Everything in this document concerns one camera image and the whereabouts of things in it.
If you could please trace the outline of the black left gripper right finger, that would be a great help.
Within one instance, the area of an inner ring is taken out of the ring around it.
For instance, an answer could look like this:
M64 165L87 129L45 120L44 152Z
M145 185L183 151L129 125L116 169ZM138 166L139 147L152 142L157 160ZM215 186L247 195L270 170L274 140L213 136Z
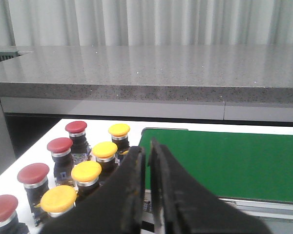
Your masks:
M269 234L268 226L220 200L196 181L166 145L151 140L151 203L155 230L166 234Z

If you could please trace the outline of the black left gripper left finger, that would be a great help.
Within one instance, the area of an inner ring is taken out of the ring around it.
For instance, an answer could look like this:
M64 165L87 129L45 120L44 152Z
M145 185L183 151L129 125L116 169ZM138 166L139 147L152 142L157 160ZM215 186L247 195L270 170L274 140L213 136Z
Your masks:
M42 234L139 234L145 196L146 156L133 146L94 194L47 222Z

